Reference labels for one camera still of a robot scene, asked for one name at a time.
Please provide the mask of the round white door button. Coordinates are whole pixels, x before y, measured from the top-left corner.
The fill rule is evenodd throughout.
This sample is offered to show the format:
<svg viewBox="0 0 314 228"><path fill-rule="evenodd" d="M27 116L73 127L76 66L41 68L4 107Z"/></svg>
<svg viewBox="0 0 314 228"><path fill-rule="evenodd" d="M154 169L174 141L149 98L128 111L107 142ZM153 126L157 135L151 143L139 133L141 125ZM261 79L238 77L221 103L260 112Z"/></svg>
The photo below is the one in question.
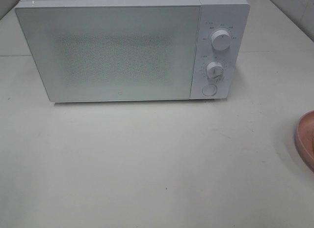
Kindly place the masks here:
<svg viewBox="0 0 314 228"><path fill-rule="evenodd" d="M217 93L216 85L206 85L202 89L202 94L204 96L214 96Z"/></svg>

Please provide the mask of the white microwave door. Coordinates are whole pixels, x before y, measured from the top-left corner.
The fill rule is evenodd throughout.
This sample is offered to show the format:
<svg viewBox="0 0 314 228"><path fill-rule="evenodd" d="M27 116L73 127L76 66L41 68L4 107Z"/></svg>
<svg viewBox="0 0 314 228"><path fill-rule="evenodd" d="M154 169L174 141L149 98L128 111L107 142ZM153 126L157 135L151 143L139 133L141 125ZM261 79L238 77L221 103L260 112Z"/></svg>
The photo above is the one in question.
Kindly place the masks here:
<svg viewBox="0 0 314 228"><path fill-rule="evenodd" d="M18 8L52 102L188 99L199 6Z"/></svg>

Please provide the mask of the pink round plate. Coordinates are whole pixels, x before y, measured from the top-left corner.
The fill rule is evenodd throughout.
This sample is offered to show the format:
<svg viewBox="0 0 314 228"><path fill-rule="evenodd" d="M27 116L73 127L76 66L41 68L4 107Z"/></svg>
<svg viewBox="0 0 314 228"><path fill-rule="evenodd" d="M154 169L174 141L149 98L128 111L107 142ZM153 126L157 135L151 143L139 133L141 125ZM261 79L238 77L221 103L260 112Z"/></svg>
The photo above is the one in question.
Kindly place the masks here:
<svg viewBox="0 0 314 228"><path fill-rule="evenodd" d="M295 145L301 159L314 171L314 156L312 153L312 135L314 133L314 112L303 115L296 126Z"/></svg>

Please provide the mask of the sandwich with lettuce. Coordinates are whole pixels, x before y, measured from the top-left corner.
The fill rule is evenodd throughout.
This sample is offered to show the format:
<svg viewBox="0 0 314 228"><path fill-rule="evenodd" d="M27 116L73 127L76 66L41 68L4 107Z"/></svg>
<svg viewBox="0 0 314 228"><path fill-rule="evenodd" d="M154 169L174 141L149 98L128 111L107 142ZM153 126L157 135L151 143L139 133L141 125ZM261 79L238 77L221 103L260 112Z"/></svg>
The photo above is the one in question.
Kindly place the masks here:
<svg viewBox="0 0 314 228"><path fill-rule="evenodd" d="M314 134L312 135L311 147L312 147L312 153L314 155Z"/></svg>

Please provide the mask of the lower white timer knob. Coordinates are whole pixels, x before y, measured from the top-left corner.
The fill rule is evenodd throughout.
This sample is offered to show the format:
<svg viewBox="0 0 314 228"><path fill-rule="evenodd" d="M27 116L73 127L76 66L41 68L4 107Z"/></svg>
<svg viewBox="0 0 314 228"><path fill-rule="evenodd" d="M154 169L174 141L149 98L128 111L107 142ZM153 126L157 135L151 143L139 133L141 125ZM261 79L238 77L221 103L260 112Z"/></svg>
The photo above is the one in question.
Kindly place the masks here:
<svg viewBox="0 0 314 228"><path fill-rule="evenodd" d="M215 79L223 75L224 67L220 62L213 61L206 66L206 75L210 79Z"/></svg>

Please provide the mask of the white microwave oven body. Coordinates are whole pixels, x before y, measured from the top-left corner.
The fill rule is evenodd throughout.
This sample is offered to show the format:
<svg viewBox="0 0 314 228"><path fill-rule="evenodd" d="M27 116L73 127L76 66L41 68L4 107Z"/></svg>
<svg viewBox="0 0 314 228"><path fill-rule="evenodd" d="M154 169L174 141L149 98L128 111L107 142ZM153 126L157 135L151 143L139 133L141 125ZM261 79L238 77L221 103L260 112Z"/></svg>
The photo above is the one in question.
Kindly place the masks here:
<svg viewBox="0 0 314 228"><path fill-rule="evenodd" d="M20 0L15 11L18 8L156 6L200 7L191 91L186 100L226 98L250 11L246 0ZM215 50L211 44L211 35L218 29L226 29L231 35L230 46L223 51ZM223 75L210 79L206 75L206 66L213 61L220 62L224 72ZM216 85L217 93L214 96L204 96L202 89L206 85Z"/></svg>

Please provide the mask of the upper white power knob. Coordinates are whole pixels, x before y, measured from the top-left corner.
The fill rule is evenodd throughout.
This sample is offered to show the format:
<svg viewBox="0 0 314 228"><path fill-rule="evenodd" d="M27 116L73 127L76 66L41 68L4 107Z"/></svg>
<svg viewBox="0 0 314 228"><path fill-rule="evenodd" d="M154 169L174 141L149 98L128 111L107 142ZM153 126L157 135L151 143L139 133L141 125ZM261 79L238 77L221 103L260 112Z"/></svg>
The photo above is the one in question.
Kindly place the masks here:
<svg viewBox="0 0 314 228"><path fill-rule="evenodd" d="M221 28L211 35L212 47L217 51L223 51L229 48L231 43L231 35L228 30Z"/></svg>

